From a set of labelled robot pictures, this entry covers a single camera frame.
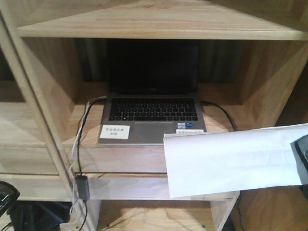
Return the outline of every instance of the black device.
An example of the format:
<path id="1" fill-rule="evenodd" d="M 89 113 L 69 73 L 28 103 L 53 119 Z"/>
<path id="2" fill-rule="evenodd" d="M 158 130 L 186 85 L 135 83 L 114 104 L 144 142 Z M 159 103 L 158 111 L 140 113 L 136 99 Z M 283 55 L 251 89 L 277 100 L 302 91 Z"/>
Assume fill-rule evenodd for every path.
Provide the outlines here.
<path id="1" fill-rule="evenodd" d="M 19 191 L 7 182 L 0 181 L 0 217 L 19 197 Z"/>
<path id="2" fill-rule="evenodd" d="M 308 172 L 308 135 L 296 140 L 295 148 Z"/>
<path id="3" fill-rule="evenodd" d="M 296 152 L 298 153 L 301 161 L 303 162 L 308 172 L 308 135 L 303 136 L 294 142 Z M 308 199 L 308 185 L 301 185 L 299 187 L 306 199 Z"/>

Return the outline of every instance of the black cable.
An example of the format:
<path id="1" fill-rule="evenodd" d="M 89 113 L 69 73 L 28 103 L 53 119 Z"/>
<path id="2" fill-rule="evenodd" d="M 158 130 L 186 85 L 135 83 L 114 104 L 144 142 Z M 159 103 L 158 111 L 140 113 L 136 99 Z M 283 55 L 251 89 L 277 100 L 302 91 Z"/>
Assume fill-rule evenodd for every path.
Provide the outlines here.
<path id="1" fill-rule="evenodd" d="M 224 114 L 226 115 L 226 117 L 228 118 L 228 120 L 230 121 L 231 125 L 232 125 L 232 128 L 234 131 L 238 131 L 232 117 L 230 116 L 230 114 L 225 110 L 223 109 L 221 106 L 219 106 L 218 104 L 216 103 L 212 103 L 212 102 L 208 102 L 208 101 L 200 101 L 201 104 L 203 104 L 204 106 L 209 106 L 209 105 L 212 105 L 212 106 L 215 106 L 215 107 L 218 107 L 220 110 L 222 110 L 224 112 Z"/>
<path id="2" fill-rule="evenodd" d="M 85 218 L 83 220 L 83 223 L 82 225 L 80 226 L 80 229 L 78 231 L 81 231 L 83 226 L 85 225 L 86 223 L 86 220 L 87 220 L 87 216 L 88 216 L 88 207 L 87 207 L 87 202 L 86 201 L 83 201 L 83 203 L 85 204 L 85 208 L 86 208 L 86 214 L 85 214 Z"/>
<path id="3" fill-rule="evenodd" d="M 4 231 L 5 229 L 7 229 L 8 227 L 10 227 L 10 226 L 12 226 L 12 225 L 13 225 L 12 222 L 8 223 L 6 226 L 4 226 L 4 227 L 2 228 L 1 231 Z"/>
<path id="4" fill-rule="evenodd" d="M 82 168 L 81 168 L 81 163 L 80 163 L 79 149 L 80 149 L 80 140 L 81 140 L 82 130 L 83 130 L 85 124 L 86 124 L 87 117 L 88 117 L 88 114 L 89 114 L 89 112 L 90 112 L 91 107 L 92 107 L 94 104 L 96 104 L 97 102 L 104 101 L 104 100 L 105 100 L 105 99 L 103 99 L 103 98 L 98 98 L 98 99 L 94 100 L 93 102 L 91 102 L 91 103 L 89 104 L 89 107 L 88 107 L 88 109 L 86 110 L 86 112 L 84 113 L 83 120 L 82 120 L 81 125 L 80 125 L 81 129 L 80 129 L 80 133 L 79 133 L 79 136 L 78 136 L 78 139 L 77 139 L 77 161 L 78 161 L 79 172 L 80 172 L 81 175 L 82 175 Z"/>
<path id="5" fill-rule="evenodd" d="M 240 210 L 240 202 L 242 200 L 242 195 L 240 194 L 239 195 L 239 198 L 237 200 L 237 211 L 239 212 L 239 218 L 240 218 L 240 226 L 241 226 L 241 229 L 242 231 L 246 231 L 243 227 L 243 217 L 242 217 L 242 213 L 241 213 L 241 210 Z"/>

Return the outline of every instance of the white label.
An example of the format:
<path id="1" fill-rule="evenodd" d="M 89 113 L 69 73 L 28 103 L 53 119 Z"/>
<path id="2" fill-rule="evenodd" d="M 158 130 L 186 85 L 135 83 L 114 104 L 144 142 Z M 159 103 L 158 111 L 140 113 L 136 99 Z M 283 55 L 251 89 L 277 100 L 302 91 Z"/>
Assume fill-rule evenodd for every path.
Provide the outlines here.
<path id="1" fill-rule="evenodd" d="M 178 129 L 185 129 L 185 123 L 178 123 Z"/>
<path id="2" fill-rule="evenodd" d="M 203 129 L 177 129 L 177 134 L 181 133 L 202 133 Z"/>
<path id="3" fill-rule="evenodd" d="M 129 125 L 103 125 L 100 138 L 127 140 Z"/>

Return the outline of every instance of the laptop screen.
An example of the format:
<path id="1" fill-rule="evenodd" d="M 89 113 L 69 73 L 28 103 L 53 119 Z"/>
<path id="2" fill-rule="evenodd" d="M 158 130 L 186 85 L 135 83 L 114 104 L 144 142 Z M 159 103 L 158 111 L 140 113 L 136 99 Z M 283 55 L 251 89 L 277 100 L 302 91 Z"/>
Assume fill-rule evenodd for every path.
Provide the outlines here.
<path id="1" fill-rule="evenodd" d="M 108 39 L 109 91 L 128 94 L 196 92 L 199 41 Z"/>

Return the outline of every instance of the laptop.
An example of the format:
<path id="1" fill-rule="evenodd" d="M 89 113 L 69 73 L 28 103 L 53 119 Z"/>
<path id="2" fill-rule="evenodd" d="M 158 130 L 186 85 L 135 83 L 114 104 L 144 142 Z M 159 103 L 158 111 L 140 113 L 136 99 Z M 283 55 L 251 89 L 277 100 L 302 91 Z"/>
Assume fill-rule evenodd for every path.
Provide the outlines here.
<path id="1" fill-rule="evenodd" d="M 101 144 L 162 144 L 206 132 L 197 98 L 199 41 L 107 39 L 109 93 Z"/>

